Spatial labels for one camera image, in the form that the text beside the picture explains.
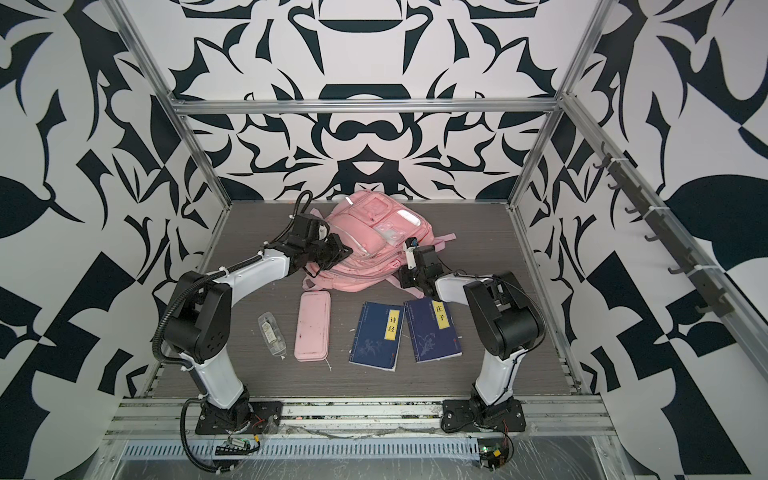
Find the blue book yellow label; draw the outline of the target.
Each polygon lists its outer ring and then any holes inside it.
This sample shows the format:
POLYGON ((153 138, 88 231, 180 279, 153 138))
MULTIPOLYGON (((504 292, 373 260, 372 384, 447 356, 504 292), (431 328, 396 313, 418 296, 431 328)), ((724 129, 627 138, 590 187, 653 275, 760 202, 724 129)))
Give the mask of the blue book yellow label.
POLYGON ((355 331, 349 362, 383 371, 395 371, 404 322, 403 305, 365 302, 355 331))

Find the pink pencil case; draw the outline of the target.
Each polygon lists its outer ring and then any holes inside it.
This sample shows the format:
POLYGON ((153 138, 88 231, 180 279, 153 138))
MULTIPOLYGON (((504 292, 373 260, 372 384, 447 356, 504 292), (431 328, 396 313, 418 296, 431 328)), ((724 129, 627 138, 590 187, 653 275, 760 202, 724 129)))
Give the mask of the pink pencil case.
POLYGON ((299 362, 324 361, 329 351, 331 295, 305 292, 300 298, 294 357, 299 362))

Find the electronics board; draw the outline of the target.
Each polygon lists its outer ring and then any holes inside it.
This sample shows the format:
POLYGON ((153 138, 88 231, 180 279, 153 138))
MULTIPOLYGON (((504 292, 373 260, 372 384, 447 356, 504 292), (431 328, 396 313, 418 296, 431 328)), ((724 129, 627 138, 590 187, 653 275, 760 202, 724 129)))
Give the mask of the electronics board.
POLYGON ((507 464, 515 453, 515 447, 511 440, 503 439, 499 442, 479 443, 479 465, 491 471, 507 464))
POLYGON ((261 449, 261 442, 258 437, 252 440, 228 438, 223 444, 215 447, 216 456, 238 456, 250 455, 261 449))

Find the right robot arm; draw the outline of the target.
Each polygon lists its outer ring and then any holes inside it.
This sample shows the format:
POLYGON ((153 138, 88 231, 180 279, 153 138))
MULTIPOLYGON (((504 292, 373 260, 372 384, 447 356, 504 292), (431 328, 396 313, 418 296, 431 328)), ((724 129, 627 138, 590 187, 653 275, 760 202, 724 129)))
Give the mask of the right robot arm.
POLYGON ((448 271, 433 245, 404 248, 406 264, 396 278, 443 304, 469 308, 485 348, 473 401, 482 412, 499 409, 513 398, 513 383, 525 355, 546 336, 536 303, 510 271, 474 275, 448 271))

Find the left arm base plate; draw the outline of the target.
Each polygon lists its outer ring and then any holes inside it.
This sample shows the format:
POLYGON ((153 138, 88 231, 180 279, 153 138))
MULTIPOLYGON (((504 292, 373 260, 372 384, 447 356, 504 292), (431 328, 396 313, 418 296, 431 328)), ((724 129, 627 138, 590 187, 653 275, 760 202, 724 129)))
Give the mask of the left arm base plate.
POLYGON ((268 434, 281 423, 281 401, 237 402, 230 409, 221 409, 204 402, 195 427, 197 435, 268 434))

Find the left electronics board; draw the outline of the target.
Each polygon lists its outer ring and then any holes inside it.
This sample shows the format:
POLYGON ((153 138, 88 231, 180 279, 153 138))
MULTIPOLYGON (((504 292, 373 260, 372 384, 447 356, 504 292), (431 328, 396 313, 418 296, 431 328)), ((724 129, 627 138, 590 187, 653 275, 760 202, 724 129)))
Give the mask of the left electronics board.
POLYGON ((215 447, 216 456, 238 456, 250 455, 261 449, 261 442, 258 437, 252 440, 228 438, 223 444, 215 447))

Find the purple book yellow label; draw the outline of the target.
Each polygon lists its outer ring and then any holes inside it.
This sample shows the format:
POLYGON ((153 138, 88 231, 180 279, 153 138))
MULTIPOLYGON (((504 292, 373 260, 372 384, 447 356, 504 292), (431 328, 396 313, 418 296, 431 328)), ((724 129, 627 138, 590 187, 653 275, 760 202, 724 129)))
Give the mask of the purple book yellow label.
POLYGON ((425 297, 407 301, 404 307, 417 363, 462 355, 452 316, 444 302, 425 297))

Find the pink student backpack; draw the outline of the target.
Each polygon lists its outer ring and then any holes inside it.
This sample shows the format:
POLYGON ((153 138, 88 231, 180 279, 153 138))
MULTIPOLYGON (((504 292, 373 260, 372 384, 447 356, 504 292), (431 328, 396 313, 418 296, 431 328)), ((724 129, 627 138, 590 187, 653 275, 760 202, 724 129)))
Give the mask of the pink student backpack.
POLYGON ((321 271, 316 263, 309 263, 302 282, 306 292, 356 293, 383 281, 399 287, 396 273, 408 265, 409 238, 420 246, 433 246, 437 252, 456 239, 453 233, 435 235, 423 216, 377 191, 361 190, 345 197, 324 220, 352 254, 329 270, 321 271))

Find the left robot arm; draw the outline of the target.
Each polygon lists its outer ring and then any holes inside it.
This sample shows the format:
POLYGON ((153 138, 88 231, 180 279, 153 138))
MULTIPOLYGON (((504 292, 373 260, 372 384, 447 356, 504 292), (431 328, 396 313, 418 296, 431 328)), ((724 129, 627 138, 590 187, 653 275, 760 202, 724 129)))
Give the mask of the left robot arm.
POLYGON ((285 232, 254 256, 209 273, 182 275, 153 334, 154 357, 188 371, 208 405, 234 410, 247 394, 227 353, 233 306, 310 264, 329 270, 352 253, 326 221, 295 214, 285 232))

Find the clear plastic small case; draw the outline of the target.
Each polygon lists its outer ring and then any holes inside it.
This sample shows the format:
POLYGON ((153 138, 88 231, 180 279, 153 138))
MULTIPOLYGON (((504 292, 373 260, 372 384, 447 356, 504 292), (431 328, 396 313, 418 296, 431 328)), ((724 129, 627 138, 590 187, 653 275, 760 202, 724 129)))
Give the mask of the clear plastic small case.
POLYGON ((258 318, 262 338, 272 356, 285 358, 287 346, 277 320, 271 312, 265 312, 258 318))

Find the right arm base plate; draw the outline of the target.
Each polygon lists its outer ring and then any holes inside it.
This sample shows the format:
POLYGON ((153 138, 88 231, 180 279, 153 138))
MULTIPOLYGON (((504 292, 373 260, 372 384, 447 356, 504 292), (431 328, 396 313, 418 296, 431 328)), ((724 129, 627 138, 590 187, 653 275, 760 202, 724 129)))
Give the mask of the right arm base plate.
POLYGON ((527 422, 521 403, 510 398, 498 405, 485 406, 480 400, 444 400, 440 428, 445 433, 457 432, 524 432, 527 422))

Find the aluminium front rail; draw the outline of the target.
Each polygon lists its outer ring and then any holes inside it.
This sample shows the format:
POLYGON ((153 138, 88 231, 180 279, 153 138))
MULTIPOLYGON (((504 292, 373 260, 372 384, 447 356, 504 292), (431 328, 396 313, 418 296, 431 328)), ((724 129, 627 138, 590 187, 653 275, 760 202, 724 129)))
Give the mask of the aluminium front rail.
MULTIPOLYGON (((123 401, 106 438, 175 438, 179 434, 181 399, 123 401)), ((468 401, 420 398, 289 398, 256 399, 255 434, 309 437, 365 437, 395 434, 503 432, 531 436, 616 435, 603 401, 597 396, 522 396, 509 411, 481 420, 468 401)))

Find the black coat hook rail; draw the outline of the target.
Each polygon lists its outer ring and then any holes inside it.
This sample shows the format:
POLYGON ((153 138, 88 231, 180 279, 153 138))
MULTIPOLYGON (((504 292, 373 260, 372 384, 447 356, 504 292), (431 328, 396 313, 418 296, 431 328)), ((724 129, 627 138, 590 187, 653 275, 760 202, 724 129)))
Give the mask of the black coat hook rail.
POLYGON ((648 242, 661 243, 674 261, 668 269, 672 275, 683 275, 695 287, 705 303, 697 310, 712 312, 720 318, 741 313, 742 299, 722 268, 703 252, 692 235, 656 194, 628 158, 603 151, 603 159, 595 167, 606 171, 614 180, 612 190, 622 192, 630 202, 625 212, 643 220, 652 230, 648 242))

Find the right electronics board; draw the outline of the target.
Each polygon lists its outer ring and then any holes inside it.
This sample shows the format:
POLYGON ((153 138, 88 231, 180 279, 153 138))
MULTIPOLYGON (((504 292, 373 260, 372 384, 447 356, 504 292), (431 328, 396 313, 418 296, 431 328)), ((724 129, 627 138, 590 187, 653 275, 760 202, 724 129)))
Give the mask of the right electronics board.
POLYGON ((507 464, 515 453, 515 447, 511 440, 503 439, 499 442, 479 443, 479 465, 491 471, 507 464))

